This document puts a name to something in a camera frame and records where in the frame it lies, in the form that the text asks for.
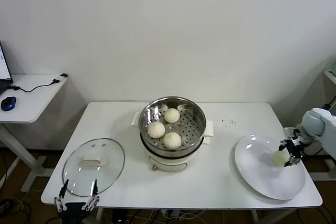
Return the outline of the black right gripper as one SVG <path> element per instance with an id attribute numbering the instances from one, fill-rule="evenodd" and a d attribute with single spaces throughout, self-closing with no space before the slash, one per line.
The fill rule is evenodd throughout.
<path id="1" fill-rule="evenodd" d="M 283 151 L 285 148 L 287 148 L 290 156 L 289 160 L 284 164 L 284 167 L 295 166 L 299 164 L 300 158 L 302 158 L 302 145 L 299 139 L 297 137 L 288 137 L 287 139 L 280 141 L 278 150 Z"/>

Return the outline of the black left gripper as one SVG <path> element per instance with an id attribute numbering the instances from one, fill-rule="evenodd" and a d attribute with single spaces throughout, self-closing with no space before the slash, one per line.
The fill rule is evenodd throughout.
<path id="1" fill-rule="evenodd" d="M 67 179 L 58 194 L 54 198 L 54 203 L 57 207 L 58 217 L 63 224 L 81 224 L 81 222 L 88 217 L 88 211 L 92 211 L 98 204 L 100 198 L 98 196 L 97 180 L 94 181 L 92 195 L 89 200 L 85 202 L 64 202 L 64 196 L 67 191 L 69 180 Z"/>

